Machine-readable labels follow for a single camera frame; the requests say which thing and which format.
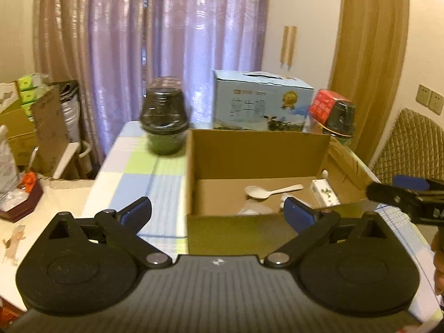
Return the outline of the white dragon medicine box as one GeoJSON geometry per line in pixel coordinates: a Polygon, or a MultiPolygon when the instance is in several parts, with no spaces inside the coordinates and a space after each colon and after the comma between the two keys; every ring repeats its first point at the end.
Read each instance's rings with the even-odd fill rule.
{"type": "Polygon", "coordinates": [[[326,179],[312,180],[310,190],[315,200],[322,208],[333,207],[341,204],[341,201],[326,179]]]}

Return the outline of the white plastic spoon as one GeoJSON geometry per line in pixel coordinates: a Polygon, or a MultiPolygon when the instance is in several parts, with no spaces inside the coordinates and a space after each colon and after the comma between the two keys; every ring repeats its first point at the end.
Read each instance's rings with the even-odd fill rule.
{"type": "Polygon", "coordinates": [[[296,192],[302,190],[303,188],[304,186],[302,184],[287,186],[277,190],[266,190],[260,186],[247,186],[244,189],[244,192],[248,197],[252,199],[267,200],[272,195],[296,192]]]}

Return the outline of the clear plastic container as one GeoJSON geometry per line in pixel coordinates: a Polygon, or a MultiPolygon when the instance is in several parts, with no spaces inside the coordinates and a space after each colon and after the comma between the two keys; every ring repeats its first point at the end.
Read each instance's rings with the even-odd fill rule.
{"type": "Polygon", "coordinates": [[[237,206],[236,208],[232,208],[231,213],[233,213],[235,216],[258,216],[282,213],[284,210],[284,203],[289,198],[295,198],[297,201],[304,203],[310,208],[312,207],[310,203],[297,198],[295,195],[285,193],[281,195],[278,203],[272,203],[271,206],[254,199],[247,199],[243,204],[237,206]]]}

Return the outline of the quilted brown chair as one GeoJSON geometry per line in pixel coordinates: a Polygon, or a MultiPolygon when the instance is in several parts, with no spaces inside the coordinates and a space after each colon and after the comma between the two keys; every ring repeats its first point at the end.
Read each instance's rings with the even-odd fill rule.
{"type": "Polygon", "coordinates": [[[381,183],[397,175],[443,179],[443,128],[430,118],[404,108],[392,126],[372,167],[381,183]]]}

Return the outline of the brown cardboard box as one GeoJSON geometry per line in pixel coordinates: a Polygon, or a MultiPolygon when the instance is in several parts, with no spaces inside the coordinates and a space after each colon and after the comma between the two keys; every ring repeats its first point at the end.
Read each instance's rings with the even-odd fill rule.
{"type": "Polygon", "coordinates": [[[192,130],[187,137],[185,208],[191,255],[241,256],[268,253],[296,237],[283,213],[235,216],[247,186],[266,190],[302,184],[294,192],[320,208],[312,180],[327,181],[341,201],[338,212],[355,218],[377,206],[365,196],[372,182],[349,148],[329,135],[299,132],[192,130]]]}

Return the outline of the dark red tray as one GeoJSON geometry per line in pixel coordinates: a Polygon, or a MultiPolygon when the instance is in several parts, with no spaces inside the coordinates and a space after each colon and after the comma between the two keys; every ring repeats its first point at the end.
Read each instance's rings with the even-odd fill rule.
{"type": "Polygon", "coordinates": [[[23,175],[17,188],[1,203],[1,218],[16,223],[32,213],[43,195],[43,188],[34,172],[23,175]]]}

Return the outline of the clear plastic bag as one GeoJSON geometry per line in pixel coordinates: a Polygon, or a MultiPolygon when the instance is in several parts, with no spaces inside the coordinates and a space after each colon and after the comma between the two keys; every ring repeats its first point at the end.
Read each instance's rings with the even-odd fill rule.
{"type": "Polygon", "coordinates": [[[1,126],[0,156],[0,195],[1,211],[9,211],[28,198],[28,193],[19,188],[20,175],[17,171],[14,155],[6,138],[7,126],[1,126]]]}

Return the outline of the red packaged box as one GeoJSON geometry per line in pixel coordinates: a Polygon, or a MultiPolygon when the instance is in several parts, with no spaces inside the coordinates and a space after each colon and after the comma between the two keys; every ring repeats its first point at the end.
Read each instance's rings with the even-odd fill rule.
{"type": "Polygon", "coordinates": [[[320,89],[309,108],[313,119],[324,125],[337,102],[350,102],[349,99],[327,89],[320,89]]]}

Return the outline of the dark wrapped plant pot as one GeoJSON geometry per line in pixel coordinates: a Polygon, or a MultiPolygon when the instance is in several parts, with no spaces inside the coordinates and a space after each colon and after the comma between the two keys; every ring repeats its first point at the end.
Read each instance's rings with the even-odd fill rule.
{"type": "Polygon", "coordinates": [[[146,89],[139,121],[153,153],[171,155],[182,148],[190,119],[179,79],[164,76],[152,81],[146,89]]]}

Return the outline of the side cardboard box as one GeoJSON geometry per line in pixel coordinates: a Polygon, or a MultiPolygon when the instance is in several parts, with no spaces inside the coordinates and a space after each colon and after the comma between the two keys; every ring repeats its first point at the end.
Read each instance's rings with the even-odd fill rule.
{"type": "Polygon", "coordinates": [[[31,113],[28,118],[20,103],[14,103],[1,113],[1,125],[7,127],[6,137],[17,165],[27,165],[33,150],[38,148],[32,168],[52,176],[70,142],[59,87],[52,86],[34,102],[31,113]]]}

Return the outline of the blue milk carton box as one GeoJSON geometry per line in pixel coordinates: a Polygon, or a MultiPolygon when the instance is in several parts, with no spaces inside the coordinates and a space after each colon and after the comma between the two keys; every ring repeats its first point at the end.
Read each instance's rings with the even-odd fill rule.
{"type": "Polygon", "coordinates": [[[215,70],[213,127],[302,132],[314,94],[295,77],[215,70]]]}

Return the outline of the wooden door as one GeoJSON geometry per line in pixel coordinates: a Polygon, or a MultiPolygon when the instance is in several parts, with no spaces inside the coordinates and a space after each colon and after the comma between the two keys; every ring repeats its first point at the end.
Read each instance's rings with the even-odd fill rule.
{"type": "Polygon", "coordinates": [[[393,107],[408,24],[409,0],[342,0],[329,87],[357,107],[350,147],[365,163],[393,107]]]}

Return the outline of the green tissue packs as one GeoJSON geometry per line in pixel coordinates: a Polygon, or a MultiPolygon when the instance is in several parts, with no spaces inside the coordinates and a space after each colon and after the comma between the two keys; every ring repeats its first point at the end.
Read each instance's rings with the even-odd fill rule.
{"type": "Polygon", "coordinates": [[[34,73],[22,76],[17,82],[22,109],[32,120],[31,107],[50,89],[51,80],[48,74],[34,73]]]}

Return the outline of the purple curtain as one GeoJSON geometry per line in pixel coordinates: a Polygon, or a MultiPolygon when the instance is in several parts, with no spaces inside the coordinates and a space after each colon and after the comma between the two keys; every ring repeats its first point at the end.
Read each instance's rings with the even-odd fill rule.
{"type": "Polygon", "coordinates": [[[35,0],[35,65],[80,85],[80,130],[103,162],[149,83],[174,77],[211,120],[214,70],[261,67],[268,0],[35,0]]]}

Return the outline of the wooden wall hanger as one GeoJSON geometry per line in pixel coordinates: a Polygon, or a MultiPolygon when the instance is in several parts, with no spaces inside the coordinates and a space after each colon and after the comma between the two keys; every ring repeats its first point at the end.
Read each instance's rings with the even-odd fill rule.
{"type": "Polygon", "coordinates": [[[293,65],[296,37],[296,26],[284,26],[279,61],[281,65],[286,65],[288,69],[290,69],[293,65]]]}

